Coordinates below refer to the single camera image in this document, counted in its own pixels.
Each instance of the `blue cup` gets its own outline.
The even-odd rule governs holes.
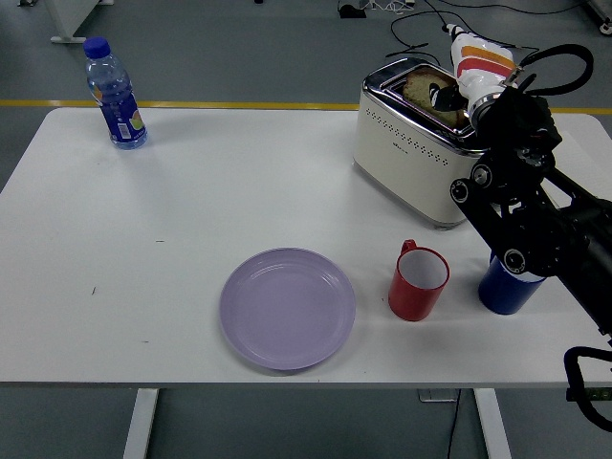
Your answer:
[[[480,281],[478,296],[491,311],[507,316],[517,312],[545,278],[531,273],[512,274],[494,256]]]

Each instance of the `blue bottle cap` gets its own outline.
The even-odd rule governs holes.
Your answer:
[[[85,40],[83,51],[90,59],[100,59],[111,54],[111,47],[103,36],[93,36]]]

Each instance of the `mug handle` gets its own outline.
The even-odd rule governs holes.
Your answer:
[[[414,239],[406,239],[402,244],[402,254],[407,251],[414,251],[417,248],[417,243],[414,242]]]

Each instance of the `red mug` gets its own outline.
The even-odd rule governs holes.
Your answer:
[[[448,263],[440,253],[417,247],[412,239],[404,241],[389,289],[391,311],[404,320],[423,320],[449,277]]]

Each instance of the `ventilation holes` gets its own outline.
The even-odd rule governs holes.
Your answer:
[[[419,144],[417,141],[407,136],[407,134],[397,127],[393,126],[390,122],[383,120],[383,117],[374,113],[374,111],[369,108],[365,109],[365,114],[370,117],[372,120],[380,124],[383,128],[387,129],[391,134],[393,134],[398,139],[406,142],[409,146],[414,148],[416,151],[420,152],[422,155],[426,155],[432,161],[436,163],[440,163],[441,165],[448,165],[448,160],[446,158],[442,158],[439,154],[434,153],[432,150],[427,148],[424,145]]]

